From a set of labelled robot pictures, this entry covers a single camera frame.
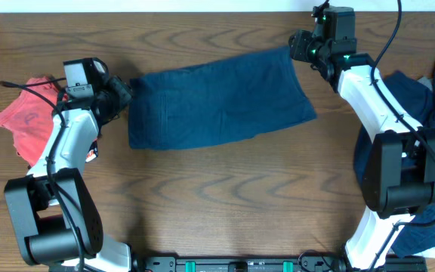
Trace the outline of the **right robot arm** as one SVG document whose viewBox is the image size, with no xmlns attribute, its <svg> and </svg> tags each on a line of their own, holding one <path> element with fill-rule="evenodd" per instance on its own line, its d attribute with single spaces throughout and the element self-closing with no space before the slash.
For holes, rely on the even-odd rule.
<svg viewBox="0 0 435 272">
<path fill-rule="evenodd" d="M 366 209 L 335 270 L 381 269 L 404 228 L 435 225 L 415 221 L 435 203 L 435 128 L 402 107 L 353 36 L 299 30 L 288 44 L 293 60 L 309 63 L 351 105 L 372 143 L 361 183 Z"/>
</svg>

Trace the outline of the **navy blue shorts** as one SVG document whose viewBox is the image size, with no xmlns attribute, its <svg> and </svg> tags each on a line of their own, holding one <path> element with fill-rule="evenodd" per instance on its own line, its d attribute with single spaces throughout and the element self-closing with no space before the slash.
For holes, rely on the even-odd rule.
<svg viewBox="0 0 435 272">
<path fill-rule="evenodd" d="M 133 149 L 216 146 L 316 118 L 287 47 L 148 73 L 130 83 Z"/>
</svg>

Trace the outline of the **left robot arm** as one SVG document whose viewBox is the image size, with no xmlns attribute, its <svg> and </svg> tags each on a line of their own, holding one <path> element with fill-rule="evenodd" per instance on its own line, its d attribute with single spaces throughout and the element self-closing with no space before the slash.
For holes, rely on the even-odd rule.
<svg viewBox="0 0 435 272">
<path fill-rule="evenodd" d="M 22 259 L 30 266 L 62 271 L 130 271 L 131 249 L 103 232 L 103 225 L 82 172 L 100 133 L 98 106 L 118 114 L 132 99 L 116 76 L 83 98 L 82 107 L 51 103 L 54 127 L 38 162 L 4 189 Z"/>
</svg>

